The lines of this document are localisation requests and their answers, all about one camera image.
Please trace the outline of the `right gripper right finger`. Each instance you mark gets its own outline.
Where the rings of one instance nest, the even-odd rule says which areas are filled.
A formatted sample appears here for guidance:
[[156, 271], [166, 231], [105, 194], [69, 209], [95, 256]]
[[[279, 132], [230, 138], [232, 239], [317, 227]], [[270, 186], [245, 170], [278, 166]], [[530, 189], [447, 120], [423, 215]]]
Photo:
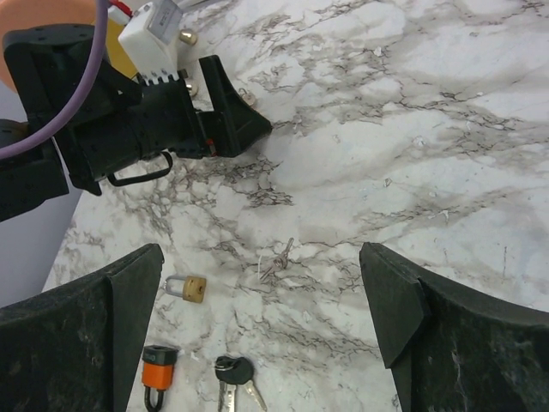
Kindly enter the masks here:
[[383, 363], [404, 411], [546, 411], [548, 315], [378, 243], [359, 254]]

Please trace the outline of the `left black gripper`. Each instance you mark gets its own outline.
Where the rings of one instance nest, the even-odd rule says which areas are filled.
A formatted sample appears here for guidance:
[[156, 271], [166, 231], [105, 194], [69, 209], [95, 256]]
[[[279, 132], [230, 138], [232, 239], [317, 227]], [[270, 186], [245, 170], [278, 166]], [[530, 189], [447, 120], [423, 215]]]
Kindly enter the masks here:
[[[200, 58], [199, 64], [211, 111], [195, 110], [184, 82], [172, 82], [149, 88], [134, 106], [74, 126], [73, 186], [99, 196], [102, 179], [116, 187], [145, 183], [172, 170], [172, 155], [236, 157], [272, 131], [269, 120], [231, 84], [217, 55]], [[157, 156], [164, 157], [166, 168], [116, 177], [126, 167]]]

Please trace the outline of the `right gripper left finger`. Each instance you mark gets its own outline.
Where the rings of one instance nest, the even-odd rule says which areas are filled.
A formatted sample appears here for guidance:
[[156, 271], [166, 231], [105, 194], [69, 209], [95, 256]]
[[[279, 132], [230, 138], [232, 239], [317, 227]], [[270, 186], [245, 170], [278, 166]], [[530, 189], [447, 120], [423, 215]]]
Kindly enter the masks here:
[[147, 244], [1, 310], [3, 411], [124, 411], [164, 256]]

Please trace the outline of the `large brass padlock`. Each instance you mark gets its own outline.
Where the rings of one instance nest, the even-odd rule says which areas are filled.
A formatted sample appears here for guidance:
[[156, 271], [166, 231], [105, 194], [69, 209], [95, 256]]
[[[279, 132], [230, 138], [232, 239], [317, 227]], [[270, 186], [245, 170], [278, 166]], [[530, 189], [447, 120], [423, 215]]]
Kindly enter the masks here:
[[252, 92], [240, 88], [238, 94], [248, 106], [254, 106], [256, 104], [256, 96]]

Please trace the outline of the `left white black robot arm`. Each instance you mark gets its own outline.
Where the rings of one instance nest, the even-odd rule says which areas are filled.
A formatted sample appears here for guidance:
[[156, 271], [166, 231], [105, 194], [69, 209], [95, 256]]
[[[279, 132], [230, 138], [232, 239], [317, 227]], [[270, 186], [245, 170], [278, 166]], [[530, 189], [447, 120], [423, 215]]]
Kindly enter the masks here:
[[[3, 37], [3, 56], [27, 115], [3, 120], [1, 143], [18, 142], [52, 120], [75, 91], [87, 64], [93, 28], [55, 24]], [[193, 106], [181, 75], [157, 84], [133, 81], [108, 60], [76, 115], [52, 138], [1, 163], [1, 217], [8, 220], [61, 197], [70, 187], [94, 195], [162, 178], [165, 170], [118, 179], [139, 161], [233, 158], [272, 130], [228, 79], [220, 59], [200, 60], [212, 109]]]

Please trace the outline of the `small silver key pair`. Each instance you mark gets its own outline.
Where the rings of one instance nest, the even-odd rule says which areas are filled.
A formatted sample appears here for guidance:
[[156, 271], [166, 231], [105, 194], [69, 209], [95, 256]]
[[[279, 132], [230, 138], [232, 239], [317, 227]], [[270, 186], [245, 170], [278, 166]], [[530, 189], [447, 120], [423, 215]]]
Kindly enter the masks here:
[[287, 245], [285, 246], [284, 250], [279, 253], [272, 261], [272, 263], [269, 265], [269, 267], [263, 271], [263, 272], [260, 272], [259, 273], [259, 276], [258, 276], [258, 280], [259, 281], [264, 281], [268, 276], [270, 275], [273, 275], [274, 273], [276, 272], [279, 272], [281, 270], [284, 270], [287, 265], [288, 265], [288, 260], [289, 260], [289, 253], [292, 249], [292, 246], [293, 246], [293, 242], [294, 242], [294, 238], [290, 238], [288, 241], [287, 241]]

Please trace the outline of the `black head key bunch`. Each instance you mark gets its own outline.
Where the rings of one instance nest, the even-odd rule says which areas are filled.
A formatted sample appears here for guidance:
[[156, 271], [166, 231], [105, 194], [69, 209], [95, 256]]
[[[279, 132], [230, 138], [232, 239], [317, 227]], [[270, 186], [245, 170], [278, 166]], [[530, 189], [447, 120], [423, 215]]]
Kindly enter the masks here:
[[261, 411], [268, 410], [255, 386], [255, 368], [248, 358], [219, 356], [214, 363], [214, 373], [219, 382], [218, 411], [236, 410], [236, 394], [239, 387], [243, 387], [255, 399]]

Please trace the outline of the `orange black padlock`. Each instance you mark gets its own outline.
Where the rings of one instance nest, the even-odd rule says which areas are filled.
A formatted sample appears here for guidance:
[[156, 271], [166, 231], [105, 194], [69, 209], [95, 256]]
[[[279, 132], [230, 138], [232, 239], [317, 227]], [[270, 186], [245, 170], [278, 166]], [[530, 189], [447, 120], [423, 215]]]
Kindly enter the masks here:
[[148, 345], [143, 348], [142, 384], [148, 412], [161, 411], [166, 391], [172, 385], [177, 358], [178, 350], [173, 347]]

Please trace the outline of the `small brass padlock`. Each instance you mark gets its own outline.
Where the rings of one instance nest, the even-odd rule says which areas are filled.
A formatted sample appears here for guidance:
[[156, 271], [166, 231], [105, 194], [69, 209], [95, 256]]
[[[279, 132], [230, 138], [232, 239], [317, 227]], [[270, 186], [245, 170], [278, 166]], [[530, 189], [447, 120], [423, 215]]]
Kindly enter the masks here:
[[203, 303], [207, 279], [200, 276], [168, 276], [163, 285], [165, 292], [190, 303]]

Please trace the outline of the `round pastel drawer box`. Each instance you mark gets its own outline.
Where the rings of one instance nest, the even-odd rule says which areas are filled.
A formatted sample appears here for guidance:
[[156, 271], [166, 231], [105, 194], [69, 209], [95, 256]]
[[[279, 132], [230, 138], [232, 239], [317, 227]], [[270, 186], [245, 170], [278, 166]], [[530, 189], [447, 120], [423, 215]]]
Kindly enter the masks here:
[[[23, 0], [1, 2], [1, 40], [7, 32], [58, 23], [93, 25], [95, 2]], [[118, 36], [123, 29], [123, 25], [109, 20], [106, 55], [116, 70], [129, 78], [134, 78], [137, 75], [137, 69], [118, 42]]]

